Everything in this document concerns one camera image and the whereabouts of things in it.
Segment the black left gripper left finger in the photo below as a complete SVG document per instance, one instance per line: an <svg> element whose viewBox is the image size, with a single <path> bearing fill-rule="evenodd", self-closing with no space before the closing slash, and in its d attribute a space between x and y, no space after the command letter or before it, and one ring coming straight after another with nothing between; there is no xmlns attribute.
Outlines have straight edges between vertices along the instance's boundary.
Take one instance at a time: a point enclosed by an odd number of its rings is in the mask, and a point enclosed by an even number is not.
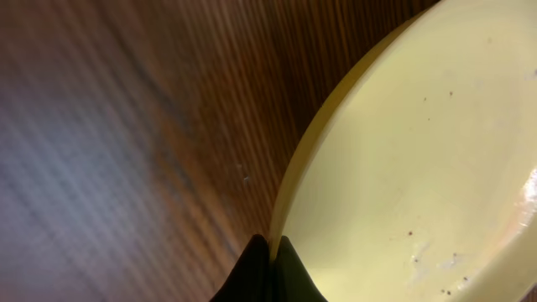
<svg viewBox="0 0 537 302"><path fill-rule="evenodd" d="M247 246L211 302L263 302L267 296L269 245L262 235L251 237Z"/></svg>

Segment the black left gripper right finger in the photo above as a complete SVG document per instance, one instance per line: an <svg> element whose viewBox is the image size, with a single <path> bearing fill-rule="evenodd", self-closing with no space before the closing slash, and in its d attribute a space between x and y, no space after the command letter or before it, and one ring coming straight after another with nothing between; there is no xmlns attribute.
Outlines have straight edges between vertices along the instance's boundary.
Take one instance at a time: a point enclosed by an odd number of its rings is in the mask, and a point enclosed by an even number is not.
<svg viewBox="0 0 537 302"><path fill-rule="evenodd" d="M326 302L286 236L281 237L271 281L273 302Z"/></svg>

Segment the yellow plate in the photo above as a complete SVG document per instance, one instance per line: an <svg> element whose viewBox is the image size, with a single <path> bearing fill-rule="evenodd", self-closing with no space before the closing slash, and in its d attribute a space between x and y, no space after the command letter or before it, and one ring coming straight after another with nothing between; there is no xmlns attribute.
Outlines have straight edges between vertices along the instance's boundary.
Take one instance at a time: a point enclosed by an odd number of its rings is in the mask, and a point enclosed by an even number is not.
<svg viewBox="0 0 537 302"><path fill-rule="evenodd" d="M536 284L536 3L448 0L374 46L295 150L268 242L330 301Z"/></svg>

